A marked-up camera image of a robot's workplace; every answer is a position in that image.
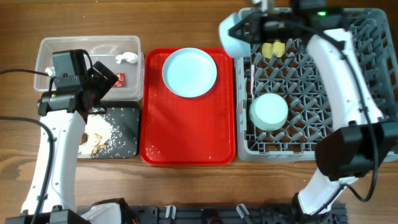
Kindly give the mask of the red snack wrapper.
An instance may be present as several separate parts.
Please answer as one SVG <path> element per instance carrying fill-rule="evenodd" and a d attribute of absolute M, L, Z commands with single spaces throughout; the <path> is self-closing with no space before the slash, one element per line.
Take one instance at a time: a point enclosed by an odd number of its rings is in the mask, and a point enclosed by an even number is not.
<path fill-rule="evenodd" d="M 122 88 L 125 87 L 125 73 L 115 73 L 117 76 L 118 80 L 117 82 L 113 85 L 114 88 Z"/>

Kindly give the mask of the yellow plastic cup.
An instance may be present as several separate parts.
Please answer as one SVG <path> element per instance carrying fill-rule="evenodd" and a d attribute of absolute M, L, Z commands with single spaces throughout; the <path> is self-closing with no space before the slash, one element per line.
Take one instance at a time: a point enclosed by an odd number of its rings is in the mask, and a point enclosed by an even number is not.
<path fill-rule="evenodd" d="M 273 43 L 264 43 L 261 53 L 268 59 L 271 59 L 274 54 L 276 54 L 276 57 L 282 57 L 285 54 L 285 43 L 279 40 Z"/>

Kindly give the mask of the white tissue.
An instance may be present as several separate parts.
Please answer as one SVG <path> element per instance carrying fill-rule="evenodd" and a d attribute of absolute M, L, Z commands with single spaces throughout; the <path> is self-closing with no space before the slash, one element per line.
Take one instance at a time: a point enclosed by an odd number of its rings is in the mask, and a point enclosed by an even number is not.
<path fill-rule="evenodd" d="M 121 55 L 115 56 L 115 61 L 117 64 L 120 64 L 123 60 L 128 63 L 134 64 L 138 61 L 138 55 L 132 52 L 124 52 Z"/>

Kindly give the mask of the green bowl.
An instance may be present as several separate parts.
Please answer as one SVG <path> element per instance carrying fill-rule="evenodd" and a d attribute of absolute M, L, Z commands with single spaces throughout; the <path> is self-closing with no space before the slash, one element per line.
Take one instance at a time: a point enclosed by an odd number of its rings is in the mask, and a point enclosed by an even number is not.
<path fill-rule="evenodd" d="M 252 123 L 264 131 L 275 131 L 283 127 L 288 113 L 287 102 L 275 93 L 258 96 L 249 107 L 249 117 Z"/>

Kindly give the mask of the white plastic fork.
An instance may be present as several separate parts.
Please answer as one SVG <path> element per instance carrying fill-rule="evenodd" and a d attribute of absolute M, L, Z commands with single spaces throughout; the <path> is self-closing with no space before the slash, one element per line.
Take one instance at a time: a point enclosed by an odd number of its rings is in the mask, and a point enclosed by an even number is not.
<path fill-rule="evenodd" d="M 251 81 L 250 81 L 250 93 L 252 98 L 254 98 L 254 75 L 255 75 L 255 65 L 251 64 Z"/>

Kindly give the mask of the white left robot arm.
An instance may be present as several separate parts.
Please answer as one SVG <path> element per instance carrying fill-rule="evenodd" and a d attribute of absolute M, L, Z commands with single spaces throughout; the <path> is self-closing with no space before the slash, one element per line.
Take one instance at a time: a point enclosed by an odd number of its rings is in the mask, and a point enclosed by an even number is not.
<path fill-rule="evenodd" d="M 75 173 L 78 148 L 88 112 L 116 83 L 117 76 L 101 62 L 84 69 L 87 81 L 72 91 L 66 106 L 51 106 L 52 92 L 39 104 L 44 134 L 31 189 L 18 217 L 6 223 L 135 223 L 137 217 L 123 198 L 99 201 L 84 214 L 76 212 Z"/>

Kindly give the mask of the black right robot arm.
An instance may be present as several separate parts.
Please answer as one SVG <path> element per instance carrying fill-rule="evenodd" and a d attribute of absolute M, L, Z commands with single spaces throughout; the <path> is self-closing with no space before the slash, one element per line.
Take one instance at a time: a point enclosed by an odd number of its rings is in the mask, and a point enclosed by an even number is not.
<path fill-rule="evenodd" d="M 364 58 L 340 7 L 245 9 L 219 26 L 236 69 L 238 155 L 245 161 L 313 159 L 293 219 L 318 220 L 397 147 L 397 122 L 376 102 Z"/>

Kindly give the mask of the grey dishwasher rack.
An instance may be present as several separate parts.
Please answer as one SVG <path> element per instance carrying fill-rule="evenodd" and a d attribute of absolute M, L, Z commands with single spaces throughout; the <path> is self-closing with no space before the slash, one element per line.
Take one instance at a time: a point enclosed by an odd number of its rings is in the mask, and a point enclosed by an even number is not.
<path fill-rule="evenodd" d="M 397 120 L 397 59 L 386 13 L 346 9 L 355 53 L 369 91 L 388 121 Z M 287 122 L 273 132 L 249 119 L 251 64 L 254 97 L 275 93 L 289 107 Z M 249 57 L 234 61 L 236 75 L 237 153 L 249 162 L 312 160 L 317 142 L 332 132 L 330 104 L 322 81 L 301 40 L 289 40 L 283 58 L 267 59 L 254 44 Z"/>

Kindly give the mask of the clear plastic bin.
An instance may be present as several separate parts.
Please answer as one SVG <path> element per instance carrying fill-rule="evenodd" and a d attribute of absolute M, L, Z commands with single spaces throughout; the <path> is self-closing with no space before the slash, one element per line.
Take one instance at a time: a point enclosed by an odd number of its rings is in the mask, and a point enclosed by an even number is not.
<path fill-rule="evenodd" d="M 113 101 L 139 101 L 143 96 L 144 87 L 144 54 L 141 50 L 141 41 L 135 35 L 99 35 L 78 37 L 47 37 L 40 43 L 35 70 L 55 76 L 52 54 L 58 51 L 83 49 L 86 50 L 92 61 L 100 61 L 114 73 L 125 73 L 125 87 L 112 88 L 103 97 Z M 138 55 L 134 64 L 123 60 L 120 64 L 115 56 L 125 52 Z"/>

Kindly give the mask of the light blue plate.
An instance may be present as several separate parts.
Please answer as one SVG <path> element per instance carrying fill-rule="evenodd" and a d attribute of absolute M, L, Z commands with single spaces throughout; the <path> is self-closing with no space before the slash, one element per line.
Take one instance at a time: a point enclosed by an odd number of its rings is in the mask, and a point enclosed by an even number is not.
<path fill-rule="evenodd" d="M 176 50 L 167 57 L 162 67 L 165 86 L 184 98 L 196 98 L 210 91 L 217 74 L 212 57 L 196 48 Z"/>

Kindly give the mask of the red plastic tray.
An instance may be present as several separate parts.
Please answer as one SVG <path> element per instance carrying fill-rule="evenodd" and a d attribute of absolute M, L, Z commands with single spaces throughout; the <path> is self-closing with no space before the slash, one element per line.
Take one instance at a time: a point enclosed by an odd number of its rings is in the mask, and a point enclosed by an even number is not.
<path fill-rule="evenodd" d="M 215 61 L 214 86 L 197 98 L 172 93 L 162 67 L 175 48 L 151 50 L 145 61 L 139 154 L 153 166 L 223 166 L 236 154 L 233 60 L 205 48 Z"/>

